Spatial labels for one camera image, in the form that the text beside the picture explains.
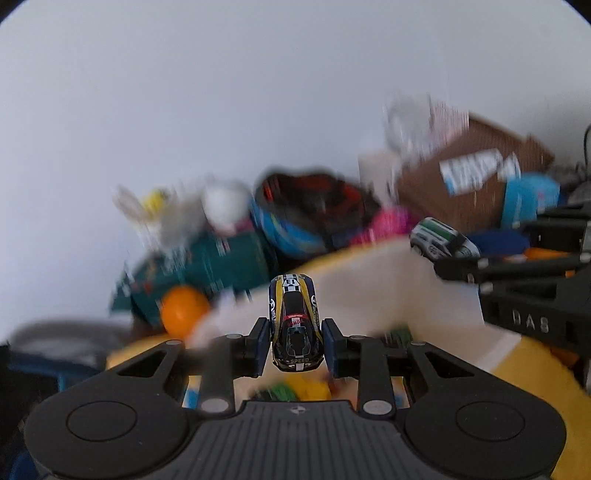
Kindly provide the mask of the white green toy car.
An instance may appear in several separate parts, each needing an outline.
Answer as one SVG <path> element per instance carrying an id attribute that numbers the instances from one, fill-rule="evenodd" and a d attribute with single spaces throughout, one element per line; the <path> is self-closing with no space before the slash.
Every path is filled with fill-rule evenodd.
<path id="1" fill-rule="evenodd" d="M 478 258 L 480 250 L 465 235 L 434 217 L 421 220 L 410 233 L 411 249 L 435 262 L 442 258 Z"/>

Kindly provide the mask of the dark racing toy car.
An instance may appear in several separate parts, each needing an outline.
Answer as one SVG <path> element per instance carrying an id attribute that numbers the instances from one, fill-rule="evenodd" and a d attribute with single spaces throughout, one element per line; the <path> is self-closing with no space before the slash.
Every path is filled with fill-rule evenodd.
<path id="1" fill-rule="evenodd" d="M 273 364 L 283 372 L 314 370 L 324 360 L 324 339 L 311 277 L 288 273 L 269 286 Z"/>

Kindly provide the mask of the orange fruit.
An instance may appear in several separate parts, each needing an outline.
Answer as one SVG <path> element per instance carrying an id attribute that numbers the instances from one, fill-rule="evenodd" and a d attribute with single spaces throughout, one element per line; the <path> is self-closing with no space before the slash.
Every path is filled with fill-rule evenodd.
<path id="1" fill-rule="evenodd" d="M 210 310 L 211 304 L 204 294 L 191 286 L 178 285 L 161 299 L 161 323 L 170 337 L 185 339 Z"/>

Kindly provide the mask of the white plastic bin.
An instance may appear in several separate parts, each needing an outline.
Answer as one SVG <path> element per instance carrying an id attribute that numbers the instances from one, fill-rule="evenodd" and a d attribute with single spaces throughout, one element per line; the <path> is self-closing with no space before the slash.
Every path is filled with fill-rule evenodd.
<path id="1" fill-rule="evenodd" d="M 411 252 L 406 240 L 355 248 L 301 267 L 315 283 L 322 319 L 331 317 L 345 335 L 379 335 L 407 325 L 415 340 L 429 342 L 506 380 L 501 369 L 521 338 L 485 325 L 477 287 L 448 283 L 432 264 Z M 260 287 L 250 300 L 218 307 L 187 340 L 204 347 L 222 334 L 246 334 L 256 319 L 269 316 L 269 295 Z M 238 406 L 249 394 L 277 383 L 325 380 L 327 367 L 296 375 L 280 372 L 269 358 L 262 377 L 235 381 Z"/>

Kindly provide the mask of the yellow cloth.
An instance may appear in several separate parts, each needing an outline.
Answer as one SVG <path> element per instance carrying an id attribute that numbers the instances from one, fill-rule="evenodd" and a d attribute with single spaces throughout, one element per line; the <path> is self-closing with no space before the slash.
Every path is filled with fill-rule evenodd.
<path id="1" fill-rule="evenodd" d="M 554 470 L 556 479 L 587 479 L 590 476 L 590 397 L 572 373 L 547 348 L 521 338 L 501 369 L 507 382 L 550 403 L 567 427 L 564 452 Z"/>

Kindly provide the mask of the green book box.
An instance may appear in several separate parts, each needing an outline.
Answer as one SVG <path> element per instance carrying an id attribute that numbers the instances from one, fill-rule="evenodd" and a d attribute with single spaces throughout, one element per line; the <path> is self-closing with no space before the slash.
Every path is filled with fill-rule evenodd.
<path id="1" fill-rule="evenodd" d="M 152 254 L 133 269 L 124 269 L 109 310 L 129 312 L 157 327 L 161 300 L 170 289 L 188 285 L 213 301 L 222 292 L 242 294 L 266 284 L 273 265 L 269 244 L 256 231 L 232 237 L 206 233 L 190 246 Z"/>

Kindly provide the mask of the blue dinosaur box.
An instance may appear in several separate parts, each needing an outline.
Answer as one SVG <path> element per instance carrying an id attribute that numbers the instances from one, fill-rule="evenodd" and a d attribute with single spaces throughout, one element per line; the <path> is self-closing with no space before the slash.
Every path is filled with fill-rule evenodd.
<path id="1" fill-rule="evenodd" d="M 539 213 L 556 207 L 559 196 L 560 185 L 545 174 L 524 173 L 511 179 L 506 186 L 501 227 L 535 220 Z"/>

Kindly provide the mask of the white round ball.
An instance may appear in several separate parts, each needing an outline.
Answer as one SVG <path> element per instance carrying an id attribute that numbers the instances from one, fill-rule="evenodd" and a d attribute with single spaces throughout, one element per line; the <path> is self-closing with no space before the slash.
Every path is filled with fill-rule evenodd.
<path id="1" fill-rule="evenodd" d="M 238 232 L 249 217 L 252 194 L 242 182 L 213 180 L 204 187 L 202 207 L 208 223 L 224 235 Z"/>

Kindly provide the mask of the white plastic bag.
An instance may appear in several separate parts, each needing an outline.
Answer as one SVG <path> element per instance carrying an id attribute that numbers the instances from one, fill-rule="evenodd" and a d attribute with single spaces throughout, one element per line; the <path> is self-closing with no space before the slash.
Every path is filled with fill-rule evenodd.
<path id="1" fill-rule="evenodd" d="M 197 182 L 152 189 L 143 197 L 118 186 L 113 203 L 127 219 L 147 252 L 180 248 L 206 229 L 204 185 Z"/>

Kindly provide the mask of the red black helmet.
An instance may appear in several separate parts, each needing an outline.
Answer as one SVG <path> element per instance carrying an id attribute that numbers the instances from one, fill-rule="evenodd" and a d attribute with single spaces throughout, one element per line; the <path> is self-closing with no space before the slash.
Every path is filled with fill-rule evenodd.
<path id="1" fill-rule="evenodd" d="M 380 210 L 372 193 L 325 171 L 272 172 L 252 200 L 253 223 L 270 245 L 301 259 L 348 247 Z"/>

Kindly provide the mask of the dark blue bag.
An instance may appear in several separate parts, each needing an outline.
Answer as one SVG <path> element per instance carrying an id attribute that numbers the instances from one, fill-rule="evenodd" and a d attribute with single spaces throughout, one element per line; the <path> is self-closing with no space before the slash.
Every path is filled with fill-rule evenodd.
<path id="1" fill-rule="evenodd" d="M 106 367 L 129 330 L 98 321 L 47 320 L 25 325 L 1 342 L 1 477 L 36 479 L 24 444 L 32 409 Z"/>

